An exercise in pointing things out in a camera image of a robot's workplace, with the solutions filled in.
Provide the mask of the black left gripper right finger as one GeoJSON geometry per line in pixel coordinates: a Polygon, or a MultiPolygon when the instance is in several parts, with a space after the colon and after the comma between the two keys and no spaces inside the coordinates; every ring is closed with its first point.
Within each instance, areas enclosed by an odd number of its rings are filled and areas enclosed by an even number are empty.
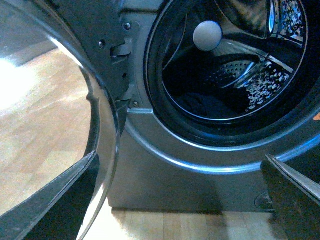
{"type": "Polygon", "coordinates": [[[275,213],[289,240],[320,238],[320,185],[271,154],[260,168],[275,213]]]}

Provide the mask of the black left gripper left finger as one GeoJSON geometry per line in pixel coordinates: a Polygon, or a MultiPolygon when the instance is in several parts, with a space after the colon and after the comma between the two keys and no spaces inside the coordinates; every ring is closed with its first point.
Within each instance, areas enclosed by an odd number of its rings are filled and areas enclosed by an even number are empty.
{"type": "Polygon", "coordinates": [[[2,240],[75,240],[94,195],[95,151],[0,217],[2,240]]]}

